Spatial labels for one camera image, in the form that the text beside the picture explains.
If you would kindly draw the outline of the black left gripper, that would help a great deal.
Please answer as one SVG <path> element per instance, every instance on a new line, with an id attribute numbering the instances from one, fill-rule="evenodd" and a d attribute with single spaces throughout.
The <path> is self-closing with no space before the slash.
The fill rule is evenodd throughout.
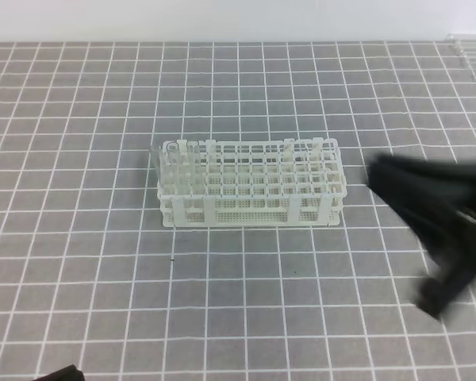
<path id="1" fill-rule="evenodd" d="M 33 381 L 83 381 L 83 372 L 71 364 Z"/>

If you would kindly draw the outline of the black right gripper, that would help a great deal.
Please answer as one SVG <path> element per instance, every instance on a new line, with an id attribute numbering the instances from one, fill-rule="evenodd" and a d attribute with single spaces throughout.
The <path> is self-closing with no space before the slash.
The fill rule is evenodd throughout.
<path id="1" fill-rule="evenodd" d="M 439 320 L 476 280 L 476 160 L 378 154 L 367 164 L 367 186 L 404 216 L 439 266 L 421 282 L 415 301 Z"/>

